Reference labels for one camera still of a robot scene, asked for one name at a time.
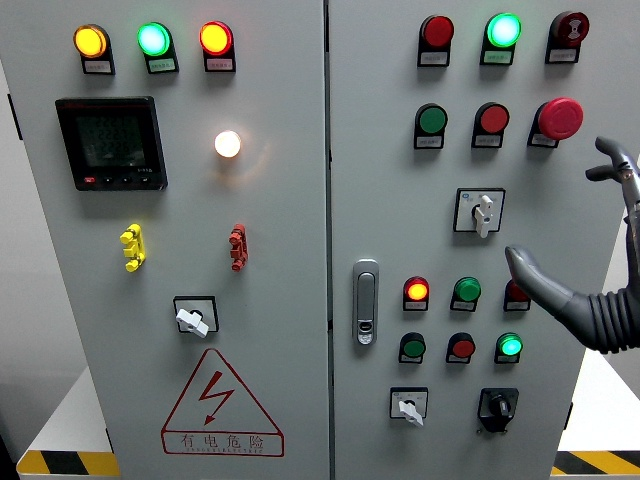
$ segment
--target white indicator light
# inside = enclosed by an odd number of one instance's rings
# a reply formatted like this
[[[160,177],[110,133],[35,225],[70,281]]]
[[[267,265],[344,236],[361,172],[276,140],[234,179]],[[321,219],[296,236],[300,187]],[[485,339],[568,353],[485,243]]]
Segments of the white indicator light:
[[[226,158],[235,157],[240,151],[240,136],[231,130],[225,130],[216,137],[216,152]]]

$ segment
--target electric shock warning sign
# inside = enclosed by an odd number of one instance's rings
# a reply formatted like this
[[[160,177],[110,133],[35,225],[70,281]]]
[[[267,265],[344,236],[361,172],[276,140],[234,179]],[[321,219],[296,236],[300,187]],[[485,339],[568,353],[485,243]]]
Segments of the electric shock warning sign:
[[[233,367],[205,350],[162,427],[165,453],[283,457],[284,435]]]

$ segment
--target yellow terminal block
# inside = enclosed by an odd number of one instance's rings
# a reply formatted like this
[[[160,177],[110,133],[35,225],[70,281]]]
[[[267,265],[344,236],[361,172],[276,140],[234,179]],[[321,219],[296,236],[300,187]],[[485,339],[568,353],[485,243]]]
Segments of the yellow terminal block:
[[[122,250],[124,256],[131,259],[127,262],[125,268],[127,272],[135,272],[147,258],[140,225],[137,223],[129,225],[129,228],[120,235],[120,242],[126,245]]]

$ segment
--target red terminal block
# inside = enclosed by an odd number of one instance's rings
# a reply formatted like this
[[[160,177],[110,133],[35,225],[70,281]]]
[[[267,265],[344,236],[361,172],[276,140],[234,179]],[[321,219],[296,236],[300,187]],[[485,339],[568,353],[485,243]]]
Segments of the red terminal block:
[[[245,267],[247,260],[249,260],[247,235],[245,233],[244,225],[236,223],[233,226],[231,235],[229,235],[229,243],[231,244],[231,258],[233,258],[231,270],[239,272]]]
[[[404,282],[402,290],[404,311],[425,311],[429,309],[429,282],[422,277],[411,277]]]
[[[509,280],[504,289],[504,305],[505,312],[526,312],[531,309],[531,299],[524,293],[516,282]]]

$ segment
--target white wall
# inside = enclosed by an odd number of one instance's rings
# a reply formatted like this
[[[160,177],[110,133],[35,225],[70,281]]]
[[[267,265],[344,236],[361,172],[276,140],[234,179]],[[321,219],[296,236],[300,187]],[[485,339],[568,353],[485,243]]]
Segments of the white wall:
[[[0,64],[0,435],[17,461],[86,360],[8,91]]]

